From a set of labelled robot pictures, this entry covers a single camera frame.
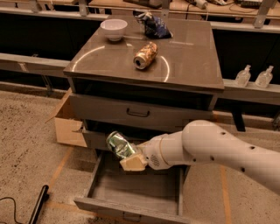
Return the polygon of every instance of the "blue chip bag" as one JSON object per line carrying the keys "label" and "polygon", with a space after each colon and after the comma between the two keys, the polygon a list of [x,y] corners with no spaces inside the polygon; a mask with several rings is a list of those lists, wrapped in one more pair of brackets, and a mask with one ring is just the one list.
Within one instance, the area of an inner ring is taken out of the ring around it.
{"label": "blue chip bag", "polygon": [[133,10],[133,16],[144,26],[144,34],[152,39],[169,39],[172,34],[160,17],[155,17],[148,10]]}

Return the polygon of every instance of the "black pole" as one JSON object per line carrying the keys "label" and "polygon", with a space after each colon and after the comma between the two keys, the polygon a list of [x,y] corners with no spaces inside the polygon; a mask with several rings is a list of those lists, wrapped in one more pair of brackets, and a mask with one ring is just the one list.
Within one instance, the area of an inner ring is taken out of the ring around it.
{"label": "black pole", "polygon": [[34,207],[32,216],[31,216],[31,218],[29,220],[29,224],[35,224],[37,222],[37,219],[39,217],[39,213],[41,211],[41,208],[43,206],[44,200],[46,198],[47,190],[48,189],[49,189],[48,185],[43,185],[41,193],[38,196],[38,200],[37,200],[36,206]]}

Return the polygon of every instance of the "white bottle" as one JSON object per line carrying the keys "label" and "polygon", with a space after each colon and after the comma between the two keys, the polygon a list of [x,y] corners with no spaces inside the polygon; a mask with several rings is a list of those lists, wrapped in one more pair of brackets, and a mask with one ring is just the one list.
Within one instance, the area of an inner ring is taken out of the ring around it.
{"label": "white bottle", "polygon": [[251,77],[251,73],[250,73],[250,65],[246,65],[244,70],[241,70],[236,78],[235,78],[235,85],[241,88],[245,88],[249,82],[249,79]]}
{"label": "white bottle", "polygon": [[273,78],[273,75],[272,75],[272,69],[273,69],[273,66],[269,66],[268,69],[266,69],[266,71],[263,71],[261,72],[256,80],[255,80],[255,84],[259,87],[259,88],[266,88],[269,84],[270,84],[270,81],[272,80]]}

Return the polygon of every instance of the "drawer handle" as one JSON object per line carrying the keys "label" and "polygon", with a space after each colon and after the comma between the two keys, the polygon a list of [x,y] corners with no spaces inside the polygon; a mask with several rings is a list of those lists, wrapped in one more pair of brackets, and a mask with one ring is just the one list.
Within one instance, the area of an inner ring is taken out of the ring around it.
{"label": "drawer handle", "polygon": [[129,116],[141,116],[141,117],[147,117],[150,115],[150,111],[148,110],[146,114],[140,114],[140,113],[136,113],[136,112],[132,112],[130,111],[130,108],[127,108],[126,109],[126,113],[129,115]]}
{"label": "drawer handle", "polygon": [[140,222],[141,220],[141,214],[139,214],[138,217],[136,218],[128,218],[127,216],[125,216],[125,212],[122,213],[122,219],[125,221],[131,221],[131,222]]}

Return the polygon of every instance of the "gray tabletop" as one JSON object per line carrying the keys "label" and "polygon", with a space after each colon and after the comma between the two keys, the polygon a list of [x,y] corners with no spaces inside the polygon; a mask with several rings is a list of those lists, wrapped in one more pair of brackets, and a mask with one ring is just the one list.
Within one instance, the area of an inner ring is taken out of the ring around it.
{"label": "gray tabletop", "polygon": [[[210,23],[168,19],[173,37],[150,39],[133,17],[114,18],[128,22],[124,38],[109,41],[99,28],[66,67],[66,76],[194,92],[224,89]],[[138,70],[133,58],[150,41],[157,44],[157,57]]]}

